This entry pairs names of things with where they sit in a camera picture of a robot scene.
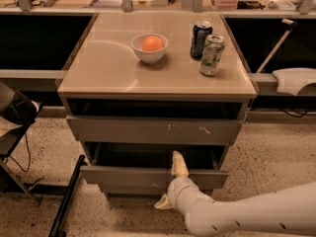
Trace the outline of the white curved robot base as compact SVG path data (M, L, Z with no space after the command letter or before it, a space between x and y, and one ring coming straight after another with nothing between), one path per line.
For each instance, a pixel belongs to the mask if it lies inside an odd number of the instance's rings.
M316 83L316 69L286 68L273 72L277 80L276 91L297 96L306 86Z

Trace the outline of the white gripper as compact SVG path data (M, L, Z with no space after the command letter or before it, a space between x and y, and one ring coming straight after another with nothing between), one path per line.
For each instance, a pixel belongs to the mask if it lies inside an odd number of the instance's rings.
M185 215L199 199L211 201L211 197L202 193L198 186L188 178L189 171L183 155L173 152L171 175L177 177L168 188L167 194L154 204L156 209L171 209Z

